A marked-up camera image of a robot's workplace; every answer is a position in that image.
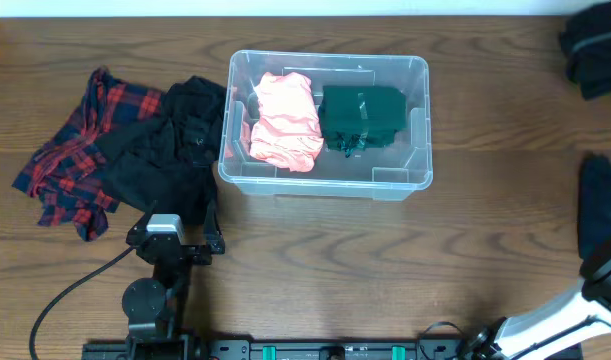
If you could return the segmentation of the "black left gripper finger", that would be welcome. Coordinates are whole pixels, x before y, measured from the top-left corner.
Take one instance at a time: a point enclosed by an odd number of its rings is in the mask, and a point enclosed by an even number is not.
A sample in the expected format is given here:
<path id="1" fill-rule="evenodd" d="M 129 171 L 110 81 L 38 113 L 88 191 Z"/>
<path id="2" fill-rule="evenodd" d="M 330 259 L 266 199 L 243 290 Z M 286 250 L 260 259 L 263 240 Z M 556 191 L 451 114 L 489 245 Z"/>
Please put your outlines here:
<path id="1" fill-rule="evenodd" d="M 156 208 L 157 201 L 154 200 L 144 211 L 144 214 L 140 217 L 140 219 L 130 228 L 128 231 L 129 234 L 140 234 L 146 233 L 146 227 L 154 214 L 154 210 Z"/>
<path id="2" fill-rule="evenodd" d="M 222 245 L 223 235 L 217 219 L 217 202 L 211 200 L 203 222 L 203 238 L 208 245 Z"/>

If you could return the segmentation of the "salmon pink garment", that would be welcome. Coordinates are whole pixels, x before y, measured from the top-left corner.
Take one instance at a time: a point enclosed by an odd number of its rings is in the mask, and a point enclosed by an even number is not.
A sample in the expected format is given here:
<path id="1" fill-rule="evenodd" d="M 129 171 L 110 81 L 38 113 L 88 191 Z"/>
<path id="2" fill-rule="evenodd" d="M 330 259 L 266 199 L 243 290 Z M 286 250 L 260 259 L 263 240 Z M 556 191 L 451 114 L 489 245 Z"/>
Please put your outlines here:
<path id="1" fill-rule="evenodd" d="M 291 172 L 311 171 L 324 145 L 311 79 L 266 72 L 254 92 L 259 120 L 243 135 L 249 155 Z"/>

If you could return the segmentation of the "dark green garment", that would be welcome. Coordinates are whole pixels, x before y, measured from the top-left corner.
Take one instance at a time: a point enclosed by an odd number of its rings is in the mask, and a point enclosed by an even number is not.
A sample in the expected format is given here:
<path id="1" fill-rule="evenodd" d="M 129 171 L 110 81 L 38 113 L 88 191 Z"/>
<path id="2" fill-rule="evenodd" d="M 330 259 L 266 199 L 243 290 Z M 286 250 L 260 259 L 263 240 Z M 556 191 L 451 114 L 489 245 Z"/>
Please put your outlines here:
<path id="1" fill-rule="evenodd" d="M 328 85 L 318 116 L 327 147 L 349 158 L 394 143 L 406 127 L 406 96 L 393 87 Z"/>

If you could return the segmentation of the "black garment with grey stripe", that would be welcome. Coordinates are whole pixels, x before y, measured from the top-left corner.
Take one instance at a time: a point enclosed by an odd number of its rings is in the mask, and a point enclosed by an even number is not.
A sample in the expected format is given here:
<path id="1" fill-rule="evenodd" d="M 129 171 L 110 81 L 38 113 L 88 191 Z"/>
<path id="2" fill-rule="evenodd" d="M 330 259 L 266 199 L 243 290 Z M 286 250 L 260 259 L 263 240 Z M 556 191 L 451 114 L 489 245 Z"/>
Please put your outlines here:
<path id="1" fill-rule="evenodd" d="M 568 19 L 559 44 L 566 57 L 566 77 L 585 100 L 611 92 L 611 1 Z"/>

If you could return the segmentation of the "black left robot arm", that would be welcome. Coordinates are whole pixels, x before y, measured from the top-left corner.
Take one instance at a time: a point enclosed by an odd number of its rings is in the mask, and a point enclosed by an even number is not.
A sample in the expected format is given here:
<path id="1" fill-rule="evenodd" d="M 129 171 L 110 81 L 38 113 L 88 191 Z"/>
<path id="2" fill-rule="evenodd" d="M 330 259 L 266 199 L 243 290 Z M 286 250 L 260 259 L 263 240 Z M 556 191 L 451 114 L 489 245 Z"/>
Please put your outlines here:
<path id="1" fill-rule="evenodd" d="M 182 322 L 192 268 L 207 266 L 214 255 L 225 252 L 214 200 L 206 208 L 203 239 L 203 244 L 185 244 L 181 218 L 176 214 L 156 214 L 152 209 L 129 230 L 126 243 L 153 266 L 153 274 L 131 283 L 122 296 L 128 336 L 121 359 L 209 357 L 204 342 L 184 330 Z"/>

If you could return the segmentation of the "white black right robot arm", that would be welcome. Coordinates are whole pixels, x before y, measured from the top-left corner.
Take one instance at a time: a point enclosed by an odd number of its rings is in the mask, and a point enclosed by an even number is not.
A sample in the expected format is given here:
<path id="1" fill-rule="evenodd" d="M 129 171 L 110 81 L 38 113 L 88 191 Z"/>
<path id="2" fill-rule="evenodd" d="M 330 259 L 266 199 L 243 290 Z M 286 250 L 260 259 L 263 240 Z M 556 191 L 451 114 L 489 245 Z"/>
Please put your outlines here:
<path id="1" fill-rule="evenodd" d="M 584 260 L 576 285 L 520 316 L 502 318 L 459 349 L 459 359 L 542 360 L 611 334 L 611 239 Z"/>

